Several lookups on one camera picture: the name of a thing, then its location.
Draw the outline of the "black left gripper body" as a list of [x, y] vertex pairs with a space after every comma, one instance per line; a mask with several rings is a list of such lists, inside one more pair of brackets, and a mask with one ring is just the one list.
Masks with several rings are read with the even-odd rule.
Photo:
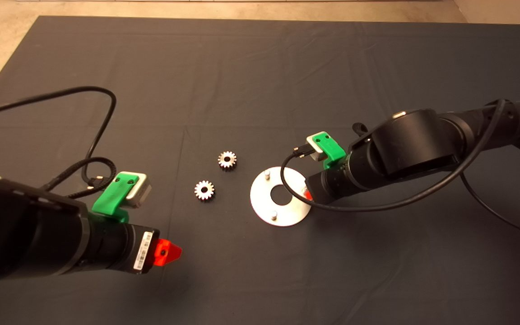
[[153, 267], [160, 231], [107, 217], [89, 218], [88, 270], [146, 274]]

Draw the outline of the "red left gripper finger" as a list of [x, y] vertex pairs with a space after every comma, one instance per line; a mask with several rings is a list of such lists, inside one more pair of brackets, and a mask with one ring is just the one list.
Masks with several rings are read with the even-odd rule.
[[167, 239], [159, 239], [153, 253], [153, 265], [165, 266], [182, 255], [182, 248]]

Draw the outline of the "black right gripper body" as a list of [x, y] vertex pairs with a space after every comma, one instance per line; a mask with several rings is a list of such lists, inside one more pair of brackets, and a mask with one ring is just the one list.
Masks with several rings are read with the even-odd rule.
[[385, 185], [385, 177], [367, 153], [352, 153], [333, 167], [309, 176], [306, 186], [312, 201], [331, 204], [340, 198], [365, 193]]

